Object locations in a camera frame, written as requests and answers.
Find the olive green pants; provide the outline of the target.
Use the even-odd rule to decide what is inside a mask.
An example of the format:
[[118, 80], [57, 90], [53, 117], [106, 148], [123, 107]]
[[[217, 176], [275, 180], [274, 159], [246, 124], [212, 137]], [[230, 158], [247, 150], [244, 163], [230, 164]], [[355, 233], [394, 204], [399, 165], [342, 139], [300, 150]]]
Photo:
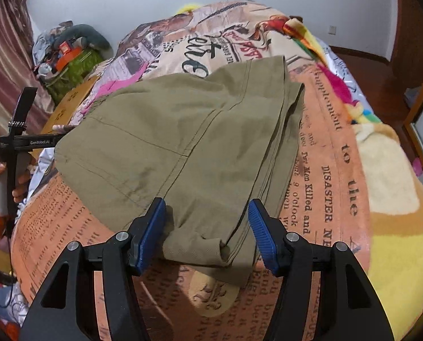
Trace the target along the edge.
[[177, 73], [100, 101], [55, 148], [63, 181], [109, 229], [155, 197], [170, 206], [164, 257], [249, 267], [247, 204], [278, 210], [298, 152], [303, 87], [281, 56], [201, 78]]

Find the colourful fleece blanket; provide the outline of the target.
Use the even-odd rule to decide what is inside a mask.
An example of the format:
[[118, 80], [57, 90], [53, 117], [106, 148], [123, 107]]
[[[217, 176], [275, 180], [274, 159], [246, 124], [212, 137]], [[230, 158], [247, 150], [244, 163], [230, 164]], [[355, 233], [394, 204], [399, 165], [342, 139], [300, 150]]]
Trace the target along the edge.
[[299, 151], [281, 219], [310, 242], [345, 242], [401, 340], [423, 314], [423, 184], [395, 131], [352, 99], [296, 18], [282, 32], [306, 52], [289, 65], [305, 86]]

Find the striped red curtain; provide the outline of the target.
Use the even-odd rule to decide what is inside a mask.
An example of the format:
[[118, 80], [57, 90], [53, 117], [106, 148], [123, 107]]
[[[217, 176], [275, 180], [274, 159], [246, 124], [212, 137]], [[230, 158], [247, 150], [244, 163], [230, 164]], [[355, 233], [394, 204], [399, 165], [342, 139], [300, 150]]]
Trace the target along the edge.
[[40, 133], [53, 112], [54, 102], [33, 72], [33, 45], [26, 0], [0, 0], [0, 136], [7, 133], [8, 122], [25, 87], [37, 88], [26, 121], [29, 134]]

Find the green patterned bag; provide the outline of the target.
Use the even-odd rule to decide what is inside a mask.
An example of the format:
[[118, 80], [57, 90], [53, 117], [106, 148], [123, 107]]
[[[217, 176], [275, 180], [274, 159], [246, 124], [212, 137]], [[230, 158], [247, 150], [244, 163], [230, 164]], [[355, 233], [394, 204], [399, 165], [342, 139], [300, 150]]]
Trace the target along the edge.
[[54, 104], [59, 105], [65, 94], [82, 84], [94, 67], [102, 62], [103, 57], [98, 51], [85, 49], [52, 78], [42, 79], [41, 82]]

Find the orange box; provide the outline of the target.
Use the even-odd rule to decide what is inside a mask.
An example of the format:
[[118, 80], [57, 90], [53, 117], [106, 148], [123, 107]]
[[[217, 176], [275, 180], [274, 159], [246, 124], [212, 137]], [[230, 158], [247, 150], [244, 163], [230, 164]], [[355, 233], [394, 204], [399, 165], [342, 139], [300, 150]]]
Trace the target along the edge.
[[73, 61], [82, 51], [83, 49], [81, 47], [73, 47], [68, 41], [62, 42], [59, 46], [60, 57], [56, 63], [57, 71], [61, 72], [63, 68]]

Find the pink folded pants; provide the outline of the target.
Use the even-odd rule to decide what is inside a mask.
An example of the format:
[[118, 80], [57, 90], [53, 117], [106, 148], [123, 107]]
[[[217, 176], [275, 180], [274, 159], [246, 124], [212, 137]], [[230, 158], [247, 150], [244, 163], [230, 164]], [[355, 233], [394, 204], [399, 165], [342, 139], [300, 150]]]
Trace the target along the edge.
[[140, 69], [138, 69], [130, 78], [124, 79], [124, 80], [112, 80], [104, 83], [102, 86], [98, 88], [95, 95], [92, 96], [90, 99], [86, 101], [86, 104], [82, 107], [80, 110], [81, 115], [86, 115], [94, 103], [95, 100], [101, 98], [104, 95], [109, 95], [112, 92], [115, 92], [119, 89], [128, 87], [129, 85], [132, 85], [139, 81], [141, 77], [143, 76], [143, 73], [146, 71], [148, 67], [148, 63], [143, 63]]

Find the newspaper print bedspread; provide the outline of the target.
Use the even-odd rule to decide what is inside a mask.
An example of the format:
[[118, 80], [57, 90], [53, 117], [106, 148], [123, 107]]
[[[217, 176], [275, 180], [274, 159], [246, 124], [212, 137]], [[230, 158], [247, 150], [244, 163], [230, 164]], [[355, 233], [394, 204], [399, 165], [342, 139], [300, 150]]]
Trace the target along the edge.
[[69, 242], [106, 242], [148, 210], [167, 220], [134, 288], [153, 340], [261, 340], [281, 281], [264, 268], [247, 205], [309, 242], [370, 258], [368, 192], [355, 132], [296, 19], [218, 2], [136, 28], [117, 57], [143, 53], [138, 81], [109, 64], [56, 146], [53, 176], [12, 235], [33, 300]]

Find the grey plush pillow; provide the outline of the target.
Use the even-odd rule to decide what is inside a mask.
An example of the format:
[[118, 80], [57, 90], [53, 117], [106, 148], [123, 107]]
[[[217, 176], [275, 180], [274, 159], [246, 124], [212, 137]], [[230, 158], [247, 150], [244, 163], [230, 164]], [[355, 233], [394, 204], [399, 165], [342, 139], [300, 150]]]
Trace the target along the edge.
[[64, 41], [77, 40], [79, 38], [85, 38], [93, 49], [106, 51], [111, 48], [109, 41], [107, 41], [95, 28], [86, 24], [79, 24], [65, 29], [53, 41], [53, 48], [58, 50]]

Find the yellow foam tube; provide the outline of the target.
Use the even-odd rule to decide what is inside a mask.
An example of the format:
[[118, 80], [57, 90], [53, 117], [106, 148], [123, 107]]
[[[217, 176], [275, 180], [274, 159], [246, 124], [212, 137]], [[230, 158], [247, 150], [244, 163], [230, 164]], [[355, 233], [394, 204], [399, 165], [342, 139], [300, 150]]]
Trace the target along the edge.
[[177, 11], [176, 14], [189, 14], [193, 12], [195, 9], [199, 9], [202, 7], [202, 4], [199, 3], [188, 3], [183, 6], [181, 6]]

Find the wooden door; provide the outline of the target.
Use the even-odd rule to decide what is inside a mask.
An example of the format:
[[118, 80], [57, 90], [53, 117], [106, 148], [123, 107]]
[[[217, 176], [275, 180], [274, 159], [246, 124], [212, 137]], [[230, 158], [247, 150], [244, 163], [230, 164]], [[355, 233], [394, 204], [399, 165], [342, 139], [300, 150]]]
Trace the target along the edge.
[[378, 118], [392, 126], [410, 162], [423, 171], [413, 121], [423, 106], [423, 10], [418, 0], [395, 0], [397, 23], [390, 59], [334, 46]]

